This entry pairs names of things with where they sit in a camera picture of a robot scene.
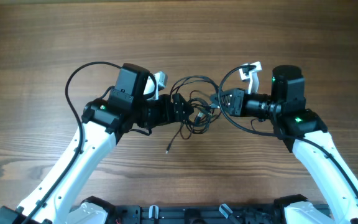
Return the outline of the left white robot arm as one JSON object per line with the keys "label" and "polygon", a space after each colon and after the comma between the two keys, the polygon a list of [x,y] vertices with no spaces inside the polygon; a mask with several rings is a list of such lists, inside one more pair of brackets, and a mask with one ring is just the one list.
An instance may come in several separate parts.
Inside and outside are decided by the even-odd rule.
{"label": "left white robot arm", "polygon": [[160,95],[166,76],[130,63],[119,68],[115,85],[75,113],[78,129],[65,152],[37,188],[16,209],[0,208],[0,223],[109,223],[114,205],[90,197],[73,208],[99,162],[134,130],[150,135],[152,128],[185,122],[194,109],[181,94]]}

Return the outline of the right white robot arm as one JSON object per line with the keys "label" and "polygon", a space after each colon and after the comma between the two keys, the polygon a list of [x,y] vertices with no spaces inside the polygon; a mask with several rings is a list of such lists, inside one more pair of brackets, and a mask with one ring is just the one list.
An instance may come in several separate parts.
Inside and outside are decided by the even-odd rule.
{"label": "right white robot arm", "polygon": [[[229,71],[221,80],[211,101],[235,127],[259,136],[275,137],[284,142],[307,169],[326,200],[332,217],[316,210],[307,198],[293,195],[275,201],[284,223],[358,223],[358,180],[341,157],[328,127],[317,113],[306,108],[305,79],[301,68],[279,65],[272,70],[271,94],[257,89],[258,63],[243,64]],[[223,90],[234,72],[239,72],[248,89]],[[236,123],[235,117],[269,120],[273,131],[265,133]]]}

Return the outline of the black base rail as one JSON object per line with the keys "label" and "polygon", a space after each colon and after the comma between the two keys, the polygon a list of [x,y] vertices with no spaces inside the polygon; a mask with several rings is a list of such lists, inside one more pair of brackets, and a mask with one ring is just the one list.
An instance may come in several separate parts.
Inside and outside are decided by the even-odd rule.
{"label": "black base rail", "polygon": [[121,205],[111,221],[115,224],[193,223],[283,223],[284,215],[272,204],[230,206],[232,213],[225,217],[218,206],[149,207]]}

